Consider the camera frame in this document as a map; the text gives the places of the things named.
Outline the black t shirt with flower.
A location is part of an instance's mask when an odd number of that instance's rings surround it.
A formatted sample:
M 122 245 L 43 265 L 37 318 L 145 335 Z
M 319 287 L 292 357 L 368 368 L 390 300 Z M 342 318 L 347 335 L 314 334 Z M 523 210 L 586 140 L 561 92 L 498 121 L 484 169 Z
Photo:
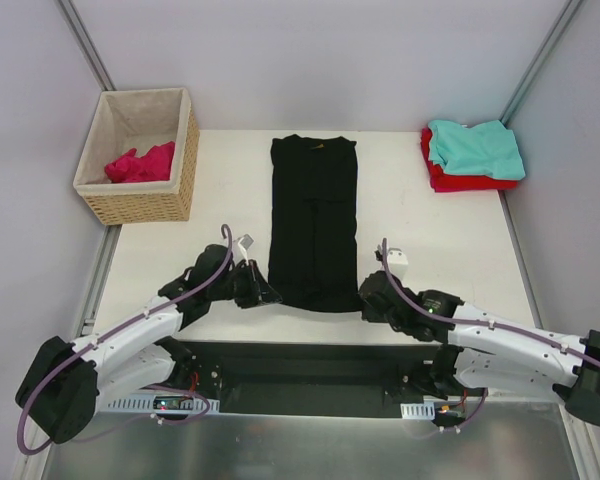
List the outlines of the black t shirt with flower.
M 274 139 L 270 155 L 269 283 L 287 306 L 359 311 L 356 143 L 291 135 Z

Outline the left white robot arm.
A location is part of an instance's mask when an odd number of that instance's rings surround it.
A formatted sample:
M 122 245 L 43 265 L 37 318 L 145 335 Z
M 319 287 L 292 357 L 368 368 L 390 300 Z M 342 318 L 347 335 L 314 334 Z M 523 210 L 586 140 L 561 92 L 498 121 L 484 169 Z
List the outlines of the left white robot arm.
M 175 336 L 218 301 L 241 309 L 277 304 L 243 235 L 212 244 L 195 264 L 164 285 L 141 310 L 102 331 L 39 348 L 15 395 L 20 420 L 32 420 L 55 444 L 76 437 L 111 402 L 145 387 L 195 390 L 201 379 L 193 353 Z

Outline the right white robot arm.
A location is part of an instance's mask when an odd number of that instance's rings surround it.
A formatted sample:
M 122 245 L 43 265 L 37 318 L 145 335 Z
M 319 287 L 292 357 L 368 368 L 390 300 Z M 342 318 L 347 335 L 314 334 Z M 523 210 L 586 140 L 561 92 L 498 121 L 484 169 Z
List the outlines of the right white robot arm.
M 362 317 L 439 348 L 409 373 L 421 393 L 505 391 L 556 402 L 600 427 L 600 332 L 585 337 L 526 328 L 438 290 L 414 293 L 377 271 L 359 290 Z

